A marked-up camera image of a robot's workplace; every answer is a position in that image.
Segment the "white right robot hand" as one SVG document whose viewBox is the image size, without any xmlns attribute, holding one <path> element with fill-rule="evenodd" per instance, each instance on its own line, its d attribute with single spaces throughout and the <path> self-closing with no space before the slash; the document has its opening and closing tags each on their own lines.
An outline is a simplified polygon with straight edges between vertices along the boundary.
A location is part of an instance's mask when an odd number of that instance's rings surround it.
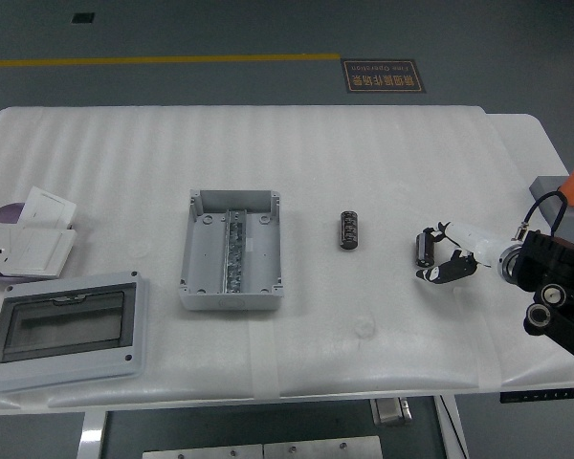
<svg viewBox="0 0 574 459">
<path fill-rule="evenodd" d="M 451 258 L 441 264 L 435 259 L 435 245 L 450 241 Z M 415 239 L 416 277 L 432 284 L 447 284 L 473 275 L 479 266 L 501 268 L 509 244 L 489 231 L 458 222 L 426 228 Z"/>
</svg>

